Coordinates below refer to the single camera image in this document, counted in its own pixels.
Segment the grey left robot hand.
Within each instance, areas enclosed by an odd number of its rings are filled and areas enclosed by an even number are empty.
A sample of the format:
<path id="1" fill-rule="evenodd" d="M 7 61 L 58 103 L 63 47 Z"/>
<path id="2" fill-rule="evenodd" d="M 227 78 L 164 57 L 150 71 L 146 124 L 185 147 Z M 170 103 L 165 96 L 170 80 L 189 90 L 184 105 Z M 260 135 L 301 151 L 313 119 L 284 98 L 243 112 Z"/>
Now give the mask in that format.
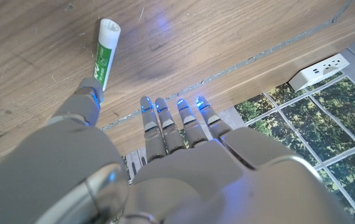
<path id="1" fill-rule="evenodd" d="M 204 97 L 177 108 L 140 100 L 146 164 L 129 178 L 96 127 L 103 90 L 85 78 L 47 124 L 0 164 L 0 223 L 351 223 L 312 165 L 250 129 L 232 129 Z"/>

